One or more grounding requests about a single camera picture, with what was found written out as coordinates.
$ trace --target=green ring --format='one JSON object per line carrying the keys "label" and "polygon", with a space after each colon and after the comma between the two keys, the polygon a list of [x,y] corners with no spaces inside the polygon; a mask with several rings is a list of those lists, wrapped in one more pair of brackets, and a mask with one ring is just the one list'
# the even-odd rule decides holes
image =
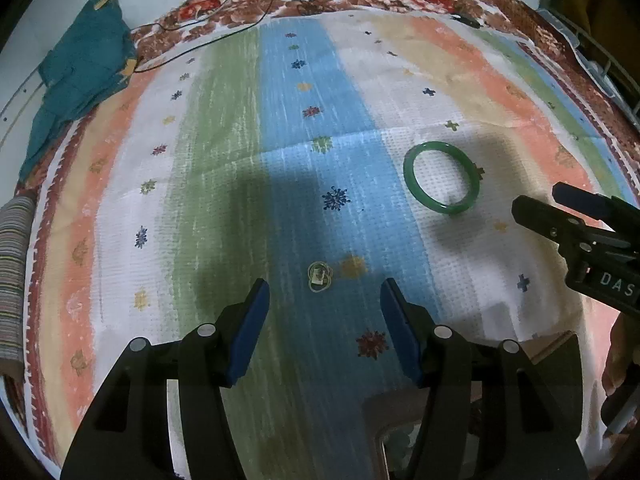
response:
{"label": "green ring", "polygon": [[[422,152],[430,151],[447,153],[447,155],[452,156],[456,161],[458,161],[465,170],[470,189],[460,202],[456,202],[455,204],[443,204],[438,202],[427,195],[420,187],[420,184],[418,184],[414,173],[415,157],[420,155]],[[456,148],[452,144],[448,144],[447,142],[432,140],[431,142],[425,142],[412,147],[404,156],[402,172],[404,173],[404,182],[415,199],[423,206],[438,213],[444,213],[447,215],[462,213],[474,204],[476,198],[478,198],[478,193],[480,193],[480,175],[478,174],[478,168],[462,150]]]}

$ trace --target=striped pillow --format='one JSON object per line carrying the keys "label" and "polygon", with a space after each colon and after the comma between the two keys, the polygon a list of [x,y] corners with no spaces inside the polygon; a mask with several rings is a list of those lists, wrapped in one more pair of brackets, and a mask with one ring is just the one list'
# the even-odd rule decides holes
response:
{"label": "striped pillow", "polygon": [[17,196],[0,209],[0,374],[22,384],[22,307],[31,223],[32,196]]}

